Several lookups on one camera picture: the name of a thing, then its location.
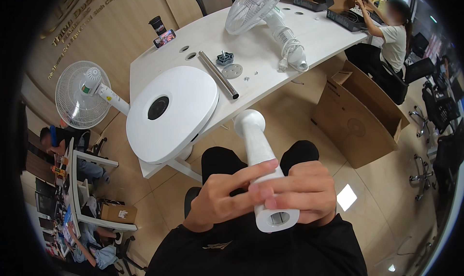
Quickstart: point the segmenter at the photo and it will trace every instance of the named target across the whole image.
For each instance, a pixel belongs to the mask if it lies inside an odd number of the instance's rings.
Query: green label
[[[90,91],[91,91],[92,89],[89,89],[89,88],[87,88],[85,85],[82,85],[82,89],[81,89],[81,90],[82,90],[82,92],[84,92],[85,94],[89,94]]]

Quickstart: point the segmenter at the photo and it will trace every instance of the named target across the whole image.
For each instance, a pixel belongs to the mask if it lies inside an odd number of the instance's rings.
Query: hand
[[[250,185],[249,191],[272,189],[275,197],[266,198],[268,209],[299,209],[299,223],[315,221],[323,226],[333,220],[337,197],[334,179],[319,161],[294,165],[285,178]]]
[[[71,235],[71,237],[72,237],[73,239],[75,239],[75,238],[76,238],[76,234],[74,234],[73,228],[74,228],[74,224],[73,224],[72,222],[69,222],[69,223],[68,223],[68,231],[69,231],[69,234]]]
[[[272,159],[241,169],[233,175],[211,175],[200,194],[192,200],[191,210],[183,225],[193,232],[205,232],[212,229],[213,224],[252,212],[254,205],[262,204],[266,198],[273,196],[270,187],[233,197],[229,193],[251,180],[274,172],[278,164],[277,159]]]
[[[365,9],[366,7],[364,6],[363,0],[353,0],[356,5],[359,5],[359,7],[362,9]]]

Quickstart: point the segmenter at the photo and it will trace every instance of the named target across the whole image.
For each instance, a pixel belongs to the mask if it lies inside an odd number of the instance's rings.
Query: shoe
[[[115,244],[120,245],[123,242],[123,233],[116,233]]]

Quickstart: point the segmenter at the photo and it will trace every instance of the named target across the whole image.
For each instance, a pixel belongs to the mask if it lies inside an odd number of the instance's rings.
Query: toshiba box
[[[349,61],[327,78],[311,121],[355,169],[397,150],[409,124],[390,97]]]

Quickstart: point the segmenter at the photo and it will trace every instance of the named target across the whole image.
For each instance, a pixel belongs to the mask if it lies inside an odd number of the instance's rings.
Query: black pants
[[[290,149],[283,154],[280,161],[280,168],[283,174],[287,176],[290,168],[295,164],[315,160],[319,160],[319,152],[316,146],[308,140],[300,140],[293,144]],[[201,157],[203,185],[210,175],[233,175],[247,166],[248,165],[243,163],[232,150],[219,146],[211,147],[207,149]],[[231,192],[231,196],[240,192],[241,191],[235,190]]]
[[[393,76],[385,70],[382,62],[380,61],[380,51],[381,49],[376,46],[360,43],[346,49],[345,55],[347,56],[348,61],[362,70],[365,74],[371,73],[374,79],[377,75],[387,80],[393,80]],[[398,77],[403,78],[403,70],[400,70],[396,74]]]

